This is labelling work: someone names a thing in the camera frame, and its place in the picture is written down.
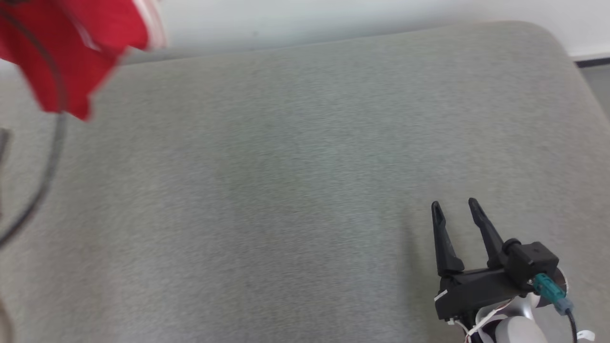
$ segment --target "red cloth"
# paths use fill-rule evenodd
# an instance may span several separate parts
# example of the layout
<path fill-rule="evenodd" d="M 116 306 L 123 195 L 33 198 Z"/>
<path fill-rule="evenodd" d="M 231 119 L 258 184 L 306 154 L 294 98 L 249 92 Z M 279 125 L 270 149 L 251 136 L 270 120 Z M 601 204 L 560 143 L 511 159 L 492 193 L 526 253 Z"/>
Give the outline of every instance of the red cloth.
<path fill-rule="evenodd" d="M 68 111 L 86 120 L 90 94 L 128 47 L 151 47 L 153 34 L 157 46 L 165 43 L 162 33 L 151 31 L 151 18 L 156 21 L 154 28 L 160 29 L 156 9 L 146 7 L 154 5 L 151 1 L 155 0 L 28 0 L 17 5 L 0 2 L 0 8 L 50 53 L 67 87 Z M 142 13 L 142 8 L 150 12 Z M 49 66 L 29 39 L 3 18 L 0 58 L 19 65 L 43 110 L 59 110 Z"/>

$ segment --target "black cable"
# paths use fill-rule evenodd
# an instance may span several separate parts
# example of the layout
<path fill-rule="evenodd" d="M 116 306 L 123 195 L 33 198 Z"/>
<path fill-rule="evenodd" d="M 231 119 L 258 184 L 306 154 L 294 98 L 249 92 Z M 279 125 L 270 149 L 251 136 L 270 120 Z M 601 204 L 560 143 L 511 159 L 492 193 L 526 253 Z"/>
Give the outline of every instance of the black cable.
<path fill-rule="evenodd" d="M 574 315 L 572 314 L 572 311 L 569 309 L 565 310 L 565 314 L 568 316 L 568 319 L 570 320 L 570 328 L 572 328 L 572 341 L 573 341 L 573 343 L 577 343 L 578 342 L 578 330 L 576 329 L 576 320 L 574 319 Z"/>
<path fill-rule="evenodd" d="M 0 234 L 0 249 L 2 249 L 11 240 L 11 238 L 15 237 L 21 230 L 23 230 L 27 221 L 33 217 L 33 215 L 36 213 L 43 200 L 45 199 L 47 193 L 49 192 L 49 186 L 51 185 L 51 181 L 55 176 L 55 172 L 57 170 L 57 163 L 59 162 L 59 157 L 63 150 L 63 142 L 65 140 L 65 111 L 67 110 L 68 104 L 68 92 L 66 90 L 65 83 L 63 82 L 61 73 L 59 71 L 59 67 L 53 60 L 53 57 L 51 57 L 50 53 L 45 49 L 45 47 L 40 43 L 40 41 L 36 39 L 36 36 L 34 36 L 34 34 L 30 30 L 28 30 L 15 17 L 13 17 L 1 7 L 0 16 L 3 17 L 9 23 L 11 23 L 16 29 L 21 31 L 21 33 L 36 47 L 38 53 L 40 53 L 42 58 L 45 60 L 49 69 L 51 70 L 53 80 L 55 81 L 57 87 L 56 91 L 58 105 L 55 132 L 51 143 L 51 152 L 49 153 L 46 167 L 40 180 L 40 185 L 38 186 L 38 190 L 34 193 L 34 196 L 32 196 L 29 203 L 23 209 L 21 214 L 17 216 L 17 218 L 11 223 L 11 225 L 8 229 L 6 229 L 6 231 Z"/>

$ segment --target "teal connector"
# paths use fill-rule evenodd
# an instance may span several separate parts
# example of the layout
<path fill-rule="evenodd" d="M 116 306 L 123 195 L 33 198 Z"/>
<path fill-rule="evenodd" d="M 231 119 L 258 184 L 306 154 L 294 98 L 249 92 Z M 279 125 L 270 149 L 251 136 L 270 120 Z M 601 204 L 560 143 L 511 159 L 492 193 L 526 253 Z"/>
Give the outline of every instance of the teal connector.
<path fill-rule="evenodd" d="M 555 310 L 565 316 L 567 310 L 572 310 L 574 304 L 565 297 L 565 292 L 546 274 L 540 273 L 534 276 L 533 284 L 536 292 L 540 293 L 540 296 L 550 301 L 554 306 Z"/>

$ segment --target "gray table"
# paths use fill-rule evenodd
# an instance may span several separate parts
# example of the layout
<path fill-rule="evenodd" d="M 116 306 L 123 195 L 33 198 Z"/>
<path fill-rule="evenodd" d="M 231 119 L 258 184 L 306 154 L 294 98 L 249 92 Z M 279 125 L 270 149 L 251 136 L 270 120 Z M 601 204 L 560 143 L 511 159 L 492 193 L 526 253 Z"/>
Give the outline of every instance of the gray table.
<path fill-rule="evenodd" d="M 17 80 L 0 80 L 8 217 L 52 122 Z M 131 65 L 95 109 L 0 254 L 18 342 L 461 342 L 434 310 L 429 207 L 484 267 L 468 197 L 559 255 L 580 328 L 610 333 L 610 124 L 538 27 Z"/>

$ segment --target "robotic arm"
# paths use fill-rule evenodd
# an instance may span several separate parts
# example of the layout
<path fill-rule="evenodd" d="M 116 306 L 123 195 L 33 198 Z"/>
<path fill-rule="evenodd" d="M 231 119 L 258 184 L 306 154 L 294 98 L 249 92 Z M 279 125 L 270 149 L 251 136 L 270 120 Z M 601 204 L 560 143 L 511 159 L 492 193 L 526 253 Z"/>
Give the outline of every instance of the robotic arm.
<path fill-rule="evenodd" d="M 487 250 L 487 268 L 464 271 L 453 250 L 438 201 L 432 203 L 432 225 L 440 289 L 434 299 L 439 319 L 460 325 L 464 342 L 548 343 L 536 325 L 532 309 L 553 304 L 568 316 L 576 342 L 573 305 L 566 296 L 567 282 L 557 268 L 559 258 L 540 242 L 502 241 L 498 231 L 474 198 L 470 212 L 481 230 Z M 583 338 L 594 334 L 583 331 Z"/>

